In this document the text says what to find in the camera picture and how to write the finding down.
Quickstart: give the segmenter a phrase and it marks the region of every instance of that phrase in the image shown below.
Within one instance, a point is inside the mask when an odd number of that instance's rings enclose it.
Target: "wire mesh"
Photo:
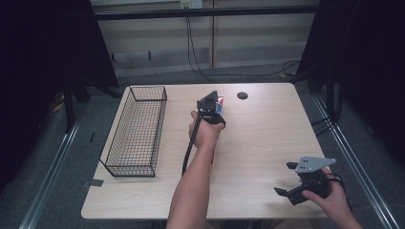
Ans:
[[[154,177],[167,95],[163,86],[130,87],[104,166],[115,177]]]

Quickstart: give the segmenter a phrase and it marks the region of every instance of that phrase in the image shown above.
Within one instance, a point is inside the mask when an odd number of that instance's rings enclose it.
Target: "human arm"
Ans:
[[[323,168],[322,171],[327,174],[328,178],[333,178],[333,175],[330,175],[328,169]],[[330,195],[327,198],[321,198],[308,190],[303,191],[302,195],[321,207],[324,213],[336,223],[339,228],[363,228],[352,214],[346,200],[345,191],[338,182],[332,181],[330,183]]]
[[[193,132],[197,113],[191,113],[194,121],[189,125]],[[181,177],[170,205],[166,228],[204,228],[209,201],[211,160],[223,123],[210,125],[201,121],[194,145],[197,153]]]

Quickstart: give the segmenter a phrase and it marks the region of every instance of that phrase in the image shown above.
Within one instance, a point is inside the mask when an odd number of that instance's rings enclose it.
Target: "small tag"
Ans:
[[[104,182],[104,180],[101,180],[101,179],[92,179],[92,180],[84,181],[81,186],[84,188],[90,188],[90,186],[101,187],[103,182]]]

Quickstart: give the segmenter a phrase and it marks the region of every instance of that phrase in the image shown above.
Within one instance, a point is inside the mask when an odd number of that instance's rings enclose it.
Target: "forearm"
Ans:
[[[335,221],[336,225],[342,229],[362,229],[363,227],[358,223],[357,219],[351,215],[344,220]]]
[[[203,145],[176,188],[167,228],[204,228],[209,201],[209,177],[215,143]]]

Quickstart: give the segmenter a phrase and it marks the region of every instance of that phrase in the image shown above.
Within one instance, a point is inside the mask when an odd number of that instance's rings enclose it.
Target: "round hole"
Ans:
[[[244,92],[238,93],[237,96],[238,96],[239,99],[247,99],[248,98],[247,93],[244,93]]]

